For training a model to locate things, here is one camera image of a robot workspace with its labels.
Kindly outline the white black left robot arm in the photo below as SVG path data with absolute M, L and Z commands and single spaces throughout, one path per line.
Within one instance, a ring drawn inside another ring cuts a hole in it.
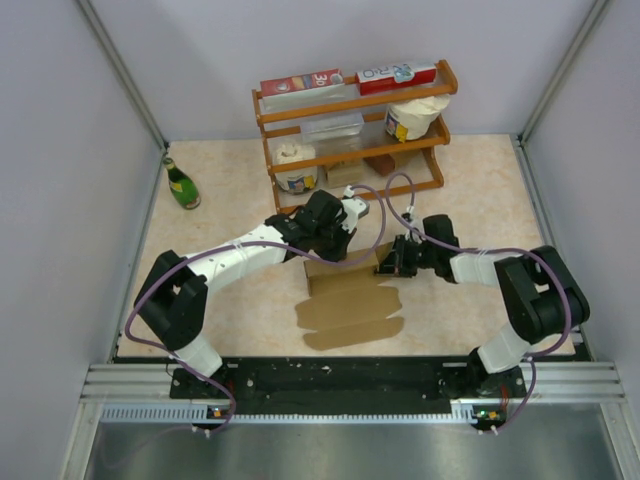
M 136 314 L 162 347 L 194 370 L 192 384 L 205 396 L 226 387 L 222 358 L 202 333 L 208 297 L 265 267 L 313 252 L 323 261 L 346 258 L 368 202 L 347 190 L 343 198 L 318 190 L 293 213 L 275 214 L 247 234 L 210 253 L 180 256 L 173 250 L 154 262 L 134 302 Z

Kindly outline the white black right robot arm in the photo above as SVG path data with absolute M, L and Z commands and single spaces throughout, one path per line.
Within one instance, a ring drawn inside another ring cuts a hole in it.
M 411 229 L 395 237 L 375 274 L 412 278 L 420 269 L 431 269 L 451 284 L 497 287 L 507 314 L 499 332 L 471 351 L 464 376 L 451 381 L 452 394 L 492 394 L 502 385 L 503 373 L 518 366 L 534 345 L 589 319 L 588 300 L 554 247 L 465 251 L 449 216 L 428 216 L 422 224 L 421 235 Z

